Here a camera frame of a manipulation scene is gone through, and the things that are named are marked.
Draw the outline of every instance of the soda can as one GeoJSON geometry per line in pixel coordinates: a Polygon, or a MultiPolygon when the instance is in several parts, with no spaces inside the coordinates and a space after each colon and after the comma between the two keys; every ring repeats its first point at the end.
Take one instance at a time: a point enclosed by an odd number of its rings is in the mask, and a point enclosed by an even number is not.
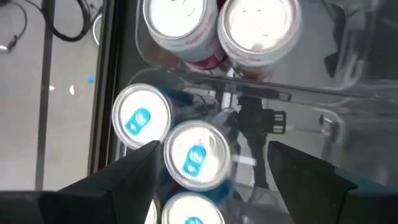
{"type": "Polygon", "coordinates": [[[164,162],[170,175],[188,190],[204,192],[217,188],[233,168],[229,136],[234,134],[224,133],[205,121],[179,124],[164,144],[164,162]]]}
{"type": "Polygon", "coordinates": [[[247,78],[270,75],[301,30],[298,0],[228,0],[218,18],[221,45],[235,72],[247,78]]]}
{"type": "Polygon", "coordinates": [[[162,214],[161,210],[160,210],[160,205],[159,205],[159,202],[158,202],[156,196],[154,196],[154,198],[150,202],[147,217],[145,219],[145,224],[160,223],[160,219],[161,219],[160,214],[162,214]]]}
{"type": "Polygon", "coordinates": [[[138,149],[153,140],[163,142],[172,126],[181,121],[217,111],[214,98],[185,91],[160,91],[138,83],[126,87],[115,99],[112,124],[123,144],[138,149]]]}
{"type": "Polygon", "coordinates": [[[184,192],[172,197],[162,212],[162,224],[225,224],[217,206],[203,195],[184,192]]]}
{"type": "Polygon", "coordinates": [[[189,67],[211,70],[226,58],[215,0],[144,0],[142,11],[152,38],[189,67]]]}

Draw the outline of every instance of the can lid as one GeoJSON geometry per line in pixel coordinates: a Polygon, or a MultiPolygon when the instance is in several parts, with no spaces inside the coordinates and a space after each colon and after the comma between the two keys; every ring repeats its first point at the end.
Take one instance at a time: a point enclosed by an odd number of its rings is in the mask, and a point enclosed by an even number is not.
{"type": "Polygon", "coordinates": [[[216,205],[206,197],[192,192],[172,197],[164,206],[162,223],[225,224],[216,205]]]}
{"type": "Polygon", "coordinates": [[[262,54],[283,45],[295,25],[296,7],[291,0],[230,1],[225,29],[237,45],[262,54]]]}
{"type": "Polygon", "coordinates": [[[154,200],[151,201],[145,224],[156,224],[157,223],[157,210],[154,200]]]}
{"type": "Polygon", "coordinates": [[[112,123],[119,139],[131,149],[150,141],[163,141],[171,126],[171,108],[166,97],[155,87],[133,84],[116,98],[112,123]]]}
{"type": "Polygon", "coordinates": [[[165,140],[164,159],[170,175],[189,190],[206,191],[231,172],[229,144],[224,135],[204,121],[186,121],[165,140]]]}
{"type": "Polygon", "coordinates": [[[207,0],[144,0],[148,27],[165,38],[183,37],[200,24],[207,0]]]}

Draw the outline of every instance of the blue pull tab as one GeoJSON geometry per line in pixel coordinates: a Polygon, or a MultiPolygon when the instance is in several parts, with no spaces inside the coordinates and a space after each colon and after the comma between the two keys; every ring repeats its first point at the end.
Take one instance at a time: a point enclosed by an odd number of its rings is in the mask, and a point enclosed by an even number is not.
{"type": "Polygon", "coordinates": [[[188,151],[182,170],[191,177],[197,177],[205,158],[206,149],[203,146],[192,146],[188,151]]]}
{"type": "Polygon", "coordinates": [[[124,126],[130,134],[136,136],[141,132],[141,130],[148,124],[150,121],[150,113],[145,108],[139,108],[132,114],[129,121],[124,126]]]}
{"type": "Polygon", "coordinates": [[[184,224],[203,224],[203,222],[197,217],[189,217],[184,224]]]}

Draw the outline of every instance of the floor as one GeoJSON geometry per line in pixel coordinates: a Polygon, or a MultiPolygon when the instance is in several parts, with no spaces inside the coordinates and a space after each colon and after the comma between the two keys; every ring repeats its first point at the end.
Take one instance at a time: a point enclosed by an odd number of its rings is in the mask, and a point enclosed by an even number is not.
{"type": "MultiPolygon", "coordinates": [[[[26,9],[28,25],[14,51],[0,55],[0,190],[57,190],[87,173],[94,93],[94,84],[87,79],[95,76],[98,46],[91,32],[75,43],[54,37],[49,85],[42,85],[44,20],[36,8],[14,1],[26,9]],[[40,113],[44,113],[40,96],[46,91],[47,123],[39,125],[40,113]],[[37,160],[44,162],[44,167],[38,168],[37,160]]],[[[41,5],[41,0],[33,2],[41,5]]],[[[88,0],[96,7],[101,2],[88,0]]],[[[56,1],[55,27],[59,31],[77,34],[81,23],[75,1],[56,1]]],[[[8,43],[23,25],[20,9],[0,7],[0,44],[8,43]]]]}

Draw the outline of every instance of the black cable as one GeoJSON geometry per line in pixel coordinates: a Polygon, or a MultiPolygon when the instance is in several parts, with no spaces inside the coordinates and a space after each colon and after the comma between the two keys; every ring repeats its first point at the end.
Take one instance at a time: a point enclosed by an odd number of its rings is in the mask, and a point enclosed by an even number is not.
{"type": "Polygon", "coordinates": [[[16,2],[8,2],[9,4],[13,4],[20,8],[22,10],[22,13],[24,14],[24,27],[22,28],[21,32],[18,35],[14,35],[12,37],[12,40],[7,44],[7,46],[0,46],[0,49],[10,53],[14,47],[17,45],[18,40],[25,34],[26,27],[27,27],[27,13],[26,10],[23,6],[21,6],[19,3],[16,2]]]}
{"type": "Polygon", "coordinates": [[[62,34],[61,32],[59,32],[57,30],[57,28],[55,28],[53,21],[51,21],[49,19],[49,15],[48,15],[46,9],[40,8],[39,6],[37,6],[30,0],[23,0],[23,1],[31,4],[37,10],[39,10],[40,13],[43,15],[44,21],[50,28],[51,32],[59,39],[67,41],[67,42],[76,42],[76,41],[81,40],[87,34],[87,32],[90,31],[90,28],[93,25],[96,16],[101,13],[101,9],[102,9],[102,8],[100,8],[99,11],[97,12],[97,15],[95,15],[94,19],[91,20],[90,5],[86,2],[86,0],[76,0],[76,2],[79,4],[80,10],[81,10],[81,13],[83,16],[83,28],[81,29],[80,33],[77,36],[69,37],[65,34],[62,34]]]}

